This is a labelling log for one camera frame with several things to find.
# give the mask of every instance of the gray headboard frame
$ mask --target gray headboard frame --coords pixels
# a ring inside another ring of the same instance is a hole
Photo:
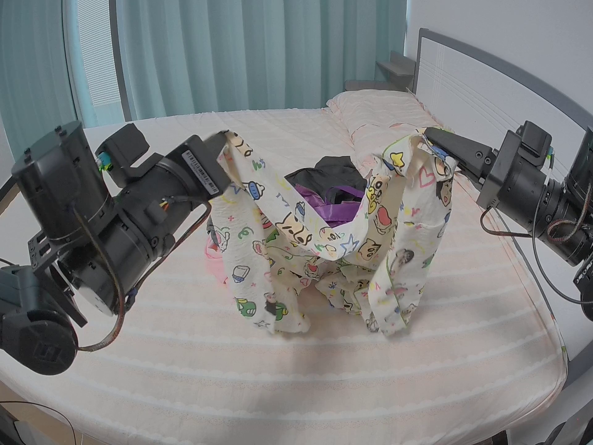
[[[418,34],[418,53],[416,55],[416,69],[414,71],[414,83],[412,86],[413,93],[416,93],[416,88],[418,86],[420,52],[422,49],[422,39],[424,38],[432,40],[448,48],[454,49],[455,51],[467,55],[472,59],[486,64],[494,70],[497,70],[498,72],[513,79],[519,84],[527,87],[529,90],[536,93],[542,99],[548,101],[559,111],[563,112],[565,115],[571,118],[583,130],[586,130],[588,127],[593,129],[593,115],[587,112],[579,104],[574,102],[574,100],[572,100],[566,94],[561,93],[558,89],[552,87],[545,81],[542,81],[540,78],[533,76],[533,74],[530,74],[526,70],[522,70],[520,67],[515,66],[514,64],[509,63],[508,61],[505,61],[498,56],[494,56],[482,49],[476,48],[475,46],[471,46],[470,44],[464,43],[454,38],[450,38],[449,36],[432,32],[426,28],[420,28]],[[544,291],[541,289],[541,285],[538,282],[535,272],[531,268],[531,265],[527,261],[527,257],[525,257],[523,250],[517,242],[515,242],[515,247],[519,250],[521,256],[523,256],[524,261],[527,263],[527,266],[531,271],[531,275],[540,287],[540,291],[542,292],[542,294],[544,294]],[[570,383],[574,382],[578,377],[580,377],[582,374],[588,371],[591,367],[593,367],[593,342],[589,343],[579,354],[575,356],[575,358],[573,358],[572,360],[569,359],[568,376],[566,378],[564,387],[567,387]]]

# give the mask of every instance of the headboard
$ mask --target headboard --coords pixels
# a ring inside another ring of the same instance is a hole
[[[457,134],[499,148],[507,130],[529,120],[552,135],[556,152],[553,176],[562,180],[572,165],[583,130],[593,128],[593,115],[563,93],[525,70],[462,41],[421,28],[413,92],[435,120]],[[502,216],[512,230],[523,231]],[[536,266],[531,241],[515,241],[524,259]],[[575,269],[543,244],[538,254],[554,284],[573,298]],[[580,306],[558,297],[539,272],[532,274],[555,316],[566,343],[566,384],[593,366],[593,322]]]

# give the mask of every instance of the barcode label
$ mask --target barcode label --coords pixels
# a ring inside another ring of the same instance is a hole
[[[193,173],[197,176],[197,179],[202,182],[204,188],[206,188],[212,196],[218,195],[220,191],[212,179],[208,176],[206,170],[204,170],[202,165],[200,165],[200,162],[196,159],[196,157],[193,156],[193,153],[191,153],[190,150],[186,150],[182,153],[182,157],[186,161],[187,165],[191,168]]]

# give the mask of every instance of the mattress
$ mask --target mattress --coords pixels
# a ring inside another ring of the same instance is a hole
[[[372,150],[374,135],[395,136],[398,124],[434,121],[410,94],[359,91],[321,110],[175,116],[137,126],[160,152],[190,133],[231,129],[289,173],[324,155],[358,160],[358,147]],[[96,146],[115,129],[91,129],[87,137]],[[456,176],[453,193],[449,226],[404,333],[369,333],[314,288],[300,295],[308,333],[249,328],[207,273],[200,229],[148,278],[114,344],[80,353],[55,377],[2,353],[0,379],[113,444],[463,445],[488,438],[551,403],[566,358],[512,243],[481,230],[469,182]],[[499,228],[493,218],[486,222]],[[0,256],[25,262],[25,240],[35,232],[19,197],[0,219],[0,236],[23,245],[2,247]],[[79,304],[90,320],[79,338],[88,344],[113,318]]]

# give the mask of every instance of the cartoon print clothing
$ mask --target cartoon print clothing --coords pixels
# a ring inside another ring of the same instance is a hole
[[[451,212],[455,161],[422,130],[373,154],[351,222],[331,228],[233,132],[219,156],[231,186],[212,201],[213,230],[239,313],[270,332],[306,332],[298,294],[315,286],[370,331],[405,328]]]

